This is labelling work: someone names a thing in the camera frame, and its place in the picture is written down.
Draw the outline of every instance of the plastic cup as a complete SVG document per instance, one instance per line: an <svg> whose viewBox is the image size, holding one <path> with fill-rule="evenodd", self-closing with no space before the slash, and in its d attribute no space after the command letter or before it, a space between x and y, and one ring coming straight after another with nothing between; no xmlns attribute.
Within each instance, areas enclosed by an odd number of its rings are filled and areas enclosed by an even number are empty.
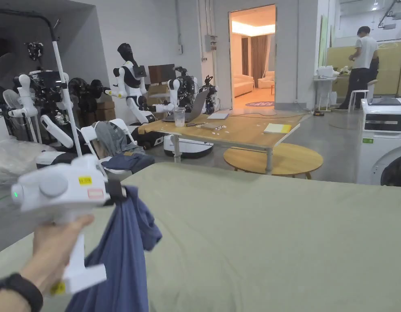
<svg viewBox="0 0 401 312"><path fill-rule="evenodd" d="M174 110L173 116L175 119L175 125L177 127L184 127L185 126L185 113L186 113L186 108L185 107L178 107Z"/></svg>

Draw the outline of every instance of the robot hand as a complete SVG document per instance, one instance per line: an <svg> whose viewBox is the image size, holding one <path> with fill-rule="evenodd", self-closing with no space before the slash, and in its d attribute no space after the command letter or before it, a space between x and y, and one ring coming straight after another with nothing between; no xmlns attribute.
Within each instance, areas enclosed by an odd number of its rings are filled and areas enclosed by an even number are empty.
<svg viewBox="0 0 401 312"><path fill-rule="evenodd" d="M18 179L11 188L21 211L47 209L57 223L72 222L92 208L109 200L122 200L125 195L118 181L109 181L97 169L98 159L85 155L68 164L58 164L33 171ZM84 266L84 235L81 233L69 259L62 281L52 289L52 295L74 294L107 279L103 264Z"/></svg>

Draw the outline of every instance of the electrical box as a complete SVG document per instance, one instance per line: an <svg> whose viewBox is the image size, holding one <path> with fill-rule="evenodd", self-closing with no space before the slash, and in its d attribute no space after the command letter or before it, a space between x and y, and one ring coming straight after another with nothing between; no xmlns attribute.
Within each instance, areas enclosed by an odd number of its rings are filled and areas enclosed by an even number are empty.
<svg viewBox="0 0 401 312"><path fill-rule="evenodd" d="M205 35L205 50L206 52L216 51L218 43L218 36Z"/></svg>

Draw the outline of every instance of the yellow notepad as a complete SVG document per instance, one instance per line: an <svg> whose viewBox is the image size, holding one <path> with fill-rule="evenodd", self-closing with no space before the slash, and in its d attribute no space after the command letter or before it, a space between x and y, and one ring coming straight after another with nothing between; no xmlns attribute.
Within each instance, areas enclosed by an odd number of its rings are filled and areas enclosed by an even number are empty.
<svg viewBox="0 0 401 312"><path fill-rule="evenodd" d="M267 128L265 128L265 133L282 133L287 134L291 130L291 125L289 124L277 124L277 123L269 123Z"/></svg>

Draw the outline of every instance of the ceiling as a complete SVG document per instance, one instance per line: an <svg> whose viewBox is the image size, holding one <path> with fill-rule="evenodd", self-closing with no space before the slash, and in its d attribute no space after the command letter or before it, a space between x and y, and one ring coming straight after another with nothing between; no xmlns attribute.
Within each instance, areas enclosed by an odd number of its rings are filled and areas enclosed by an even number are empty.
<svg viewBox="0 0 401 312"><path fill-rule="evenodd" d="M255 27L273 25L276 23L275 5L257 7L255 9L232 12L232 21Z"/></svg>
<svg viewBox="0 0 401 312"><path fill-rule="evenodd" d="M377 11L388 9L393 0L340 0L341 15L353 15L371 12L374 3Z"/></svg>
<svg viewBox="0 0 401 312"><path fill-rule="evenodd" d="M90 5L69 0L0 0L0 9L34 11L43 15L63 13L85 7L90 7Z"/></svg>

